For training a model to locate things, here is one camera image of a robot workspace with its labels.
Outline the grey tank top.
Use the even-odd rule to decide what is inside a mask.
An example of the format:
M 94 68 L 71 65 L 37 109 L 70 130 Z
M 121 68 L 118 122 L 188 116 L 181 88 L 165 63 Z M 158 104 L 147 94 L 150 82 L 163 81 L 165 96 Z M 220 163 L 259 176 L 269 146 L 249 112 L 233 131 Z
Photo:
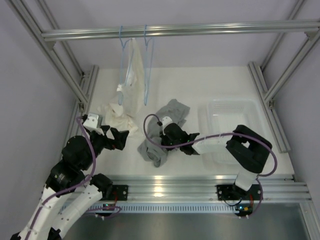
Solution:
M 186 122 L 186 117 L 188 116 L 190 109 L 189 106 L 178 100 L 171 99 L 167 105 L 161 107 L 155 115 L 158 116 L 160 120 L 164 117 L 170 117 L 173 123 L 182 127 Z M 146 128 L 147 135 L 153 142 L 162 145 L 161 132 L 161 127 L 157 124 L 157 118 L 152 117 Z M 137 151 L 145 161 L 153 163 L 156 168 L 161 167 L 167 161 L 169 154 L 168 150 L 152 144 L 147 139 L 139 145 Z

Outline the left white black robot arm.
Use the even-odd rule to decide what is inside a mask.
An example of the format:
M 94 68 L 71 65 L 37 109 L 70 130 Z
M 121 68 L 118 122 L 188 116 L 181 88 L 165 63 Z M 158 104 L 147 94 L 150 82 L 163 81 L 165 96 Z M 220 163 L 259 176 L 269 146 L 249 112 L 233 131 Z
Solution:
M 88 136 L 76 135 L 62 149 L 62 159 L 51 169 L 39 204 L 25 228 L 12 235 L 13 240 L 62 240 L 73 224 L 97 201 L 113 204 L 102 207 L 119 212 L 117 201 L 125 201 L 126 185 L 114 185 L 102 173 L 84 175 L 96 166 L 102 150 L 123 150 L 129 131 L 103 125 L 100 132 L 88 130 Z

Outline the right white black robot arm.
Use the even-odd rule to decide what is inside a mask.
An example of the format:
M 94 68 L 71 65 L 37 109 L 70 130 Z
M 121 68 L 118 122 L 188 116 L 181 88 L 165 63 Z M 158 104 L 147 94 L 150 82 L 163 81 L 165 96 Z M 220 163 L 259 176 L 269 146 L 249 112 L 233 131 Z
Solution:
M 227 152 L 240 165 L 240 170 L 232 185 L 220 188 L 218 198 L 224 201 L 244 200 L 254 182 L 260 176 L 272 175 L 278 166 L 272 144 L 243 124 L 232 132 L 201 136 L 170 123 L 162 126 L 160 138 L 166 150 L 179 149 L 189 156 Z

